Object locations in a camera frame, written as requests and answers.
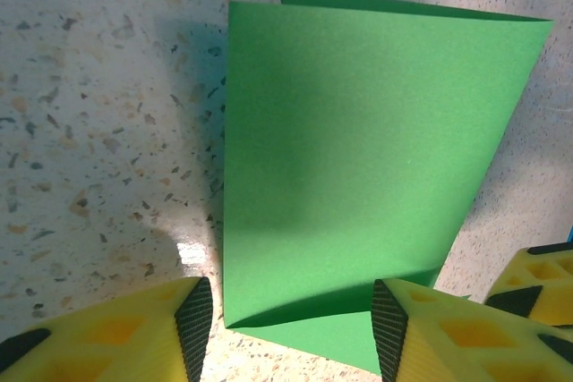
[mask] green card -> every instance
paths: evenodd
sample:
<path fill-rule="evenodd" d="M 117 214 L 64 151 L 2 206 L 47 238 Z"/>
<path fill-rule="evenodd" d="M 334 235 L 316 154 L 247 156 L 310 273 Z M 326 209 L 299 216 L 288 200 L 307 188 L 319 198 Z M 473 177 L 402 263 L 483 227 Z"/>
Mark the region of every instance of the green card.
<path fill-rule="evenodd" d="M 232 3 L 226 326 L 380 373 L 376 278 L 433 285 L 550 21 Z"/>

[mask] granite countertop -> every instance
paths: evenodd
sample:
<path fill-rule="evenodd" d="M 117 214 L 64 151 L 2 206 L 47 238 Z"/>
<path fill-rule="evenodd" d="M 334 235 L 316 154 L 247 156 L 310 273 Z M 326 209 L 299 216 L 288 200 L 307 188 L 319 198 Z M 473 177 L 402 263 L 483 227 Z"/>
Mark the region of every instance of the granite countertop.
<path fill-rule="evenodd" d="M 479 301 L 515 250 L 563 241 L 573 221 L 573 4 L 412 1 L 556 21 L 440 276 Z M 202 380 L 379 380 L 223 328 L 228 2 L 0 0 L 0 338 L 205 275 Z"/>

